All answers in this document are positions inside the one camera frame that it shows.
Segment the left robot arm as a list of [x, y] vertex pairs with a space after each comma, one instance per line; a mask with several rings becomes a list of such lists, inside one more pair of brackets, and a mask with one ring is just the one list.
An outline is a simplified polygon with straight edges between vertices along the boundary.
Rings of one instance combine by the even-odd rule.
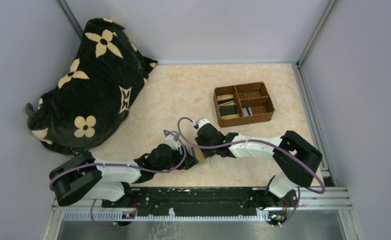
[[49, 187], [61, 207], [81, 200], [128, 204], [134, 197], [132, 184], [145, 183], [170, 170], [189, 170], [203, 160], [201, 151], [194, 147], [172, 148], [167, 144], [128, 162], [102, 161], [91, 152], [83, 152], [49, 174]]

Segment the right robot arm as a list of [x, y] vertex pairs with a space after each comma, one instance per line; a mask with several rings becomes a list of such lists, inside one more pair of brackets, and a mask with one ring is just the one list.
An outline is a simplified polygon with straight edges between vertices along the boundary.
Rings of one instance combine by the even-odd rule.
[[296, 187], [309, 188], [323, 159], [322, 153], [292, 130], [280, 137], [250, 137], [240, 133], [223, 134], [211, 123], [197, 123], [195, 141], [211, 157], [274, 160], [281, 172], [266, 188], [274, 200], [282, 199]]

